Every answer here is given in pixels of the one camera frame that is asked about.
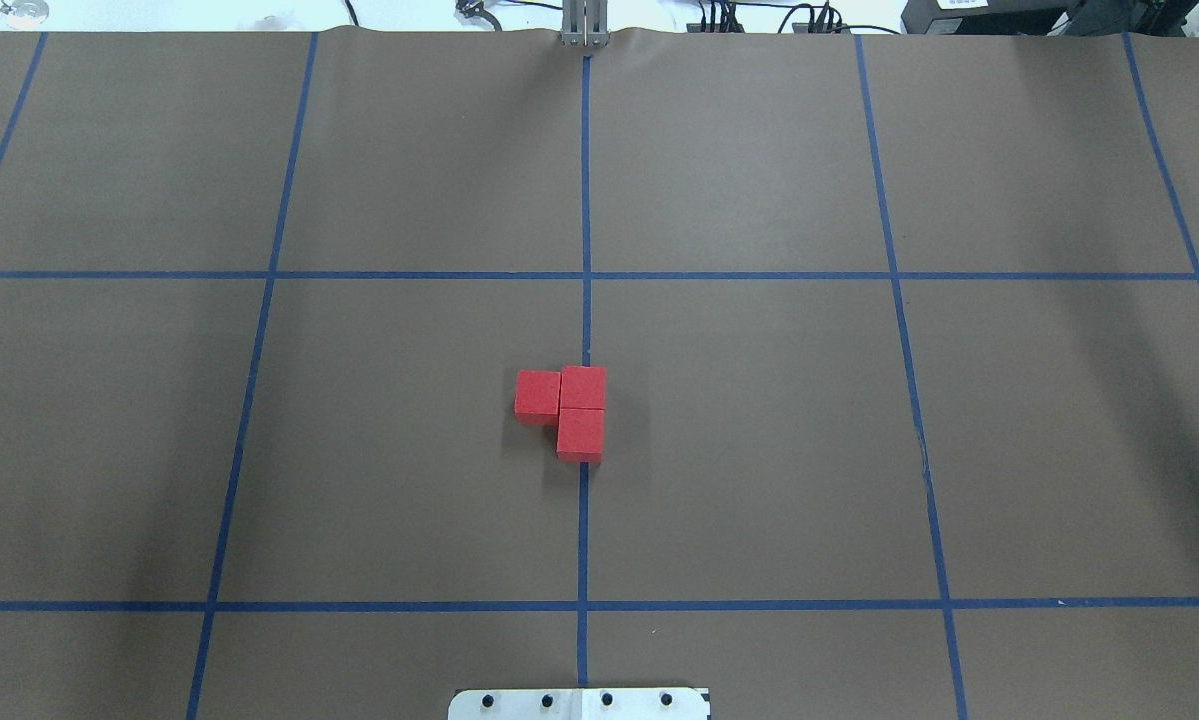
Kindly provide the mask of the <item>aluminium frame post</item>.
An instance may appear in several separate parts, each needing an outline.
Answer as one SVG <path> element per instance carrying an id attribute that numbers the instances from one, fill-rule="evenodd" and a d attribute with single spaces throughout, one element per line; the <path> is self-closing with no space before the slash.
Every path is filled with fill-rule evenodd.
<path id="1" fill-rule="evenodd" d="M 561 42 L 566 47 L 604 47 L 611 41 L 607 0 L 564 0 L 561 6 Z"/>

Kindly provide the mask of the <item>black box device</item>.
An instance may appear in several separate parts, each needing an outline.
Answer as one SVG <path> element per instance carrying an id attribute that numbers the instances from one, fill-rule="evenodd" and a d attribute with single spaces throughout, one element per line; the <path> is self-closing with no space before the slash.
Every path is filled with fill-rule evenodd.
<path id="1" fill-rule="evenodd" d="M 906 1 L 906 35 L 1183 36 L 1198 1 Z"/>

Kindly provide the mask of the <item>brown paper table mat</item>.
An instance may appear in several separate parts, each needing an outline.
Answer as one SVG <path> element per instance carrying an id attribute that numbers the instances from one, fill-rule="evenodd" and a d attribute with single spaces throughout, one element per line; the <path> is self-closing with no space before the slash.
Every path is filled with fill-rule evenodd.
<path id="1" fill-rule="evenodd" d="M 1199 719 L 1199 40 L 0 32 L 0 719 Z"/>

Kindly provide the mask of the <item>clear tape roll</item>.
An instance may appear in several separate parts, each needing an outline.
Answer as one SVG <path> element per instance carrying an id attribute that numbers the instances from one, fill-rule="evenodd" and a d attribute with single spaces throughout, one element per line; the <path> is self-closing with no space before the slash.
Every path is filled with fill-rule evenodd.
<path id="1" fill-rule="evenodd" d="M 43 0 L 0 0 L 0 16 L 18 31 L 37 29 L 49 19 L 50 5 Z"/>

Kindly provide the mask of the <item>red block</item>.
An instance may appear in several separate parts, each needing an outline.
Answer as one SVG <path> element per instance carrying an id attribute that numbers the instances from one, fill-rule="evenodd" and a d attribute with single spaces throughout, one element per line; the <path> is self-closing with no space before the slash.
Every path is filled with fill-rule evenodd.
<path id="1" fill-rule="evenodd" d="M 584 365 L 564 367 L 561 369 L 559 407 L 605 410 L 607 369 Z"/>
<path id="2" fill-rule="evenodd" d="M 555 426 L 561 409 L 561 373 L 520 370 L 516 377 L 513 415 L 525 426 Z"/>
<path id="3" fill-rule="evenodd" d="M 600 464 L 604 456 L 605 411 L 564 407 L 558 415 L 555 456 L 564 462 Z"/>

